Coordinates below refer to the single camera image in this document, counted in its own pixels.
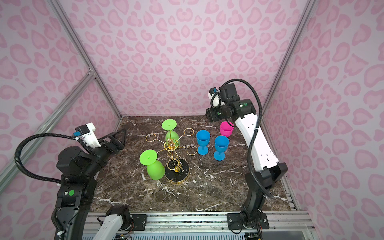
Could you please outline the blue wine glass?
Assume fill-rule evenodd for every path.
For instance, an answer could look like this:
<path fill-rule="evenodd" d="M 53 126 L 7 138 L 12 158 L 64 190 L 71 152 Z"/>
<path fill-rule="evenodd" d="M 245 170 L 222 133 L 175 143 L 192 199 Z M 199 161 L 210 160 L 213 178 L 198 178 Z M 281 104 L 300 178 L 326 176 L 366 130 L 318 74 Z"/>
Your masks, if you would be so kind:
<path fill-rule="evenodd" d="M 206 130 L 200 130 L 196 134 L 198 142 L 198 153 L 202 156 L 209 152 L 208 144 L 210 143 L 211 134 Z"/>
<path fill-rule="evenodd" d="M 215 149 L 214 158 L 217 161 L 223 161 L 226 157 L 225 151 L 229 146 L 229 139 L 225 136 L 218 136 L 215 138 Z"/>

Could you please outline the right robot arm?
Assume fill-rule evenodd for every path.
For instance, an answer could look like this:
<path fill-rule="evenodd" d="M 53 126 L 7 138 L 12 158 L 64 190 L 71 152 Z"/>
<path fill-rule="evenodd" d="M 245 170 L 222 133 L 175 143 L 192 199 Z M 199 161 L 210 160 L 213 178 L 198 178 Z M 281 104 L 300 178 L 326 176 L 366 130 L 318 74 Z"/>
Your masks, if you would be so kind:
<path fill-rule="evenodd" d="M 242 100 L 233 83 L 211 88 L 209 98 L 207 119 L 224 123 L 231 119 L 248 145 L 245 179 L 249 191 L 241 212 L 227 215 L 228 228 L 234 234 L 245 229 L 266 230 L 269 223 L 262 208 L 266 199 L 273 197 L 271 190 L 288 171 L 288 166 L 278 160 L 261 130 L 262 109 L 257 110 L 249 99 Z"/>

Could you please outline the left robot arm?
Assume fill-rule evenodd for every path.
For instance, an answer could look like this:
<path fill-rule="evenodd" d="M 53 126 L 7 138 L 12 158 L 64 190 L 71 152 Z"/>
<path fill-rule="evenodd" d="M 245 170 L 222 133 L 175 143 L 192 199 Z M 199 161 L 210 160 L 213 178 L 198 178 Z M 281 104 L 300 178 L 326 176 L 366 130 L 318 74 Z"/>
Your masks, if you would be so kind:
<path fill-rule="evenodd" d="M 98 140 L 100 146 L 83 151 L 67 147 L 58 156 L 57 169 L 62 172 L 60 189 L 51 220 L 56 240 L 80 240 L 98 182 L 95 175 L 112 155 L 125 148 L 127 131 L 122 129 Z"/>

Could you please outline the magenta wine glass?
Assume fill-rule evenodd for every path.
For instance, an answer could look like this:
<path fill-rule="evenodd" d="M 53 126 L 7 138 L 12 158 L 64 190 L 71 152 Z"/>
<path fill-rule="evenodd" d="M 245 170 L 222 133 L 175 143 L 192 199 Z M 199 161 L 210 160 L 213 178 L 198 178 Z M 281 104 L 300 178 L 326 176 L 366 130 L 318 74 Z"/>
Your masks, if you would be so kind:
<path fill-rule="evenodd" d="M 234 126 L 231 123 L 226 121 L 222 122 L 220 125 L 220 134 L 225 137 L 230 137 L 233 133 Z"/>

